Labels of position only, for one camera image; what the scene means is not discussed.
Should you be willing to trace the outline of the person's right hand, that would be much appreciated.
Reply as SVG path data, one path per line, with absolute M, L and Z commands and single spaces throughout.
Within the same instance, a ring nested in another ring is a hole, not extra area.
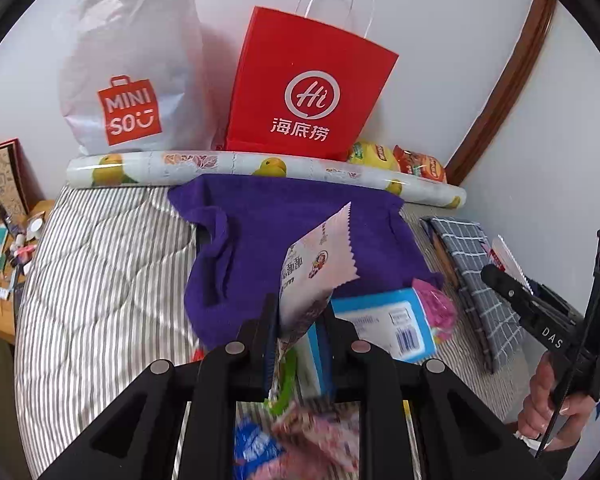
M 518 414 L 517 428 L 522 436 L 536 439 L 546 433 L 555 411 L 553 401 L 550 400 L 554 383 L 550 352 L 545 352 L 530 379 L 530 393 L 524 399 L 522 410 Z M 596 402 L 590 396 L 582 393 L 568 396 L 559 411 L 567 421 L 547 449 L 558 451 L 576 445 L 595 405 Z

